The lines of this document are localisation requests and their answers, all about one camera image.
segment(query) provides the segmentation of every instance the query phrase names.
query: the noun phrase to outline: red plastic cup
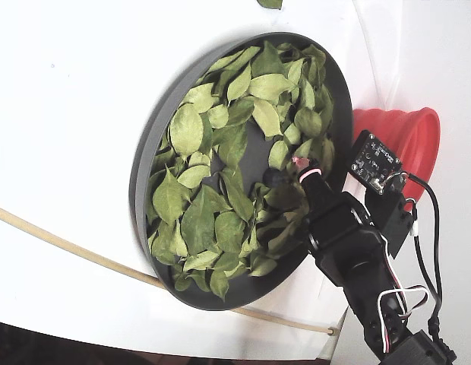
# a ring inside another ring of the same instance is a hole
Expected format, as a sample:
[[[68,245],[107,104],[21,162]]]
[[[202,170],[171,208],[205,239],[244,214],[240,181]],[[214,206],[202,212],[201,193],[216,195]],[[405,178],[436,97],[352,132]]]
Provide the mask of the red plastic cup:
[[[403,170],[429,181],[440,146],[440,119],[430,108],[406,113],[401,110],[354,110],[354,141],[364,129],[376,135],[403,162]],[[421,198],[424,189],[408,180],[403,194]]]

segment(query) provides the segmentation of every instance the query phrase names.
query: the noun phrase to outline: round tray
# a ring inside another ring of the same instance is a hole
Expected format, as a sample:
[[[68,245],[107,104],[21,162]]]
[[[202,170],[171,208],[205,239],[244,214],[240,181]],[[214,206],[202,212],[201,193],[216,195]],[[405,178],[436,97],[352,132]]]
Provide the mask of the round tray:
[[[334,101],[333,122],[330,127],[330,133],[336,151],[333,169],[328,176],[327,182],[334,191],[340,191],[346,178],[344,160],[352,144],[352,104],[350,102],[349,89],[335,60],[322,46],[313,40],[294,33],[261,34],[248,40],[228,43],[215,49],[201,57],[180,75],[161,98],[141,136],[131,171],[129,201],[131,215],[134,220],[135,230],[137,231],[136,234],[156,275],[163,282],[166,289],[176,298],[199,309],[232,309],[244,306],[264,296],[281,284],[308,254],[306,247],[301,245],[288,255],[279,259],[278,266],[266,276],[255,278],[241,275],[232,279],[229,282],[229,291],[227,292],[226,300],[223,302],[214,294],[203,292],[197,285],[191,285],[189,289],[182,292],[175,290],[169,266],[158,262],[151,255],[147,244],[146,211],[144,207],[147,181],[151,164],[153,163],[163,132],[177,107],[196,80],[199,79],[217,59],[241,48],[256,45],[261,46],[264,40],[272,42],[275,46],[285,42],[292,43],[297,47],[314,44],[327,55],[327,61],[325,62],[327,71],[325,85],[330,91]],[[244,176],[246,193],[251,188],[251,184],[254,181],[262,181],[262,175],[267,169],[267,156],[273,144],[272,141],[265,141],[264,135],[262,135],[257,128],[249,127],[251,124],[252,123],[248,123],[248,147],[239,165]]]

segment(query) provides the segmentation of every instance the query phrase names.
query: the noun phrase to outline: black circuit board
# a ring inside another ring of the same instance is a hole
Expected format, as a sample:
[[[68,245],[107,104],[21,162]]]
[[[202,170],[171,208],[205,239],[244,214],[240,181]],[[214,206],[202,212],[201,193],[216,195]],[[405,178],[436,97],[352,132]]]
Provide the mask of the black circuit board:
[[[349,172],[366,188],[384,194],[384,181],[390,174],[401,171],[401,161],[370,131],[362,131],[352,147],[347,161]]]

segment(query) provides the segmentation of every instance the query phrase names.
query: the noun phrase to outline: white surface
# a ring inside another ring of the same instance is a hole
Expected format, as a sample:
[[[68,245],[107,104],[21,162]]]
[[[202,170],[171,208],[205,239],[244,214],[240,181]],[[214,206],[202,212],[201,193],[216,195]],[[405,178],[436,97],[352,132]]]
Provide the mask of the white surface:
[[[441,146],[431,177],[441,212],[441,276],[444,303],[441,337],[456,351],[456,364],[471,364],[471,2],[404,2],[400,72],[389,107],[435,109],[441,119]],[[428,270],[432,269],[432,207],[418,204],[419,232]],[[404,285],[422,283],[413,241],[397,256]],[[426,329],[429,304],[413,313],[413,331]],[[349,311],[332,364],[378,363]]]
[[[351,1],[286,1],[281,12],[255,0],[0,2],[0,207],[152,274],[128,211],[147,118],[203,52],[276,30],[317,40],[342,68],[354,105],[377,103]],[[1,222],[0,293],[1,322],[141,351],[304,359],[317,357],[328,339],[192,309]],[[332,325],[345,301],[309,259],[251,307]]]
[[[386,109],[399,71],[403,0],[352,0],[357,11],[375,77],[378,102]]]

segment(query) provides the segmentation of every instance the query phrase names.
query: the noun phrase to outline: white wire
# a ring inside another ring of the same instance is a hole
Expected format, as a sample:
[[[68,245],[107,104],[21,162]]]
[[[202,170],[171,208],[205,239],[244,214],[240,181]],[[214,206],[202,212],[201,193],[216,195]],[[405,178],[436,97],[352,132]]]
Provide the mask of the white wire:
[[[419,286],[416,286],[416,287],[408,287],[407,289],[390,289],[390,290],[385,290],[383,291],[382,293],[379,294],[379,297],[378,297],[378,315],[379,315],[379,321],[381,321],[381,336],[382,336],[382,346],[383,346],[383,352],[386,354],[387,352],[389,352],[389,347],[387,346],[387,341],[388,341],[388,336],[387,336],[387,329],[386,329],[386,326],[384,325],[384,318],[382,316],[382,309],[381,309],[381,300],[382,300],[382,297],[384,295],[388,295],[388,294],[392,294],[392,293],[399,293],[399,292],[403,292],[403,293],[412,293],[412,292],[417,292],[417,291],[422,291],[423,293],[425,293],[425,298],[422,300],[423,301],[423,304],[411,309],[411,312],[414,310],[414,309],[418,309],[419,307],[421,307],[422,305],[424,305],[427,301],[428,301],[428,298],[430,296],[430,293],[428,291],[428,289],[426,289],[425,287],[423,287],[422,285],[419,285]]]
[[[411,226],[411,230],[409,230],[409,235],[411,237],[417,237],[419,235],[418,220],[413,222],[413,225]]]
[[[397,171],[395,173],[391,173],[386,179],[384,179],[383,181],[383,185],[386,186],[387,183],[389,182],[389,180],[391,180],[393,177],[395,176],[399,176],[399,175],[404,175],[404,176],[407,176],[408,173],[406,171]]]
[[[386,263],[387,263],[387,267],[389,268],[389,271],[391,272],[391,274],[393,275],[393,279],[394,281],[396,282],[397,284],[397,289],[403,289],[403,285],[401,284],[401,281],[400,279],[398,278],[397,274],[396,274],[396,271],[394,270],[392,264],[390,263],[390,260],[389,260],[389,242],[387,241],[386,237],[384,237],[381,233],[381,237],[382,239],[384,240],[384,259],[386,260]],[[406,303],[406,294],[403,292],[403,299],[401,299],[401,296],[397,295],[397,300],[399,302],[399,305],[401,307],[401,312],[404,313],[406,312],[406,306],[405,306],[405,303]]]

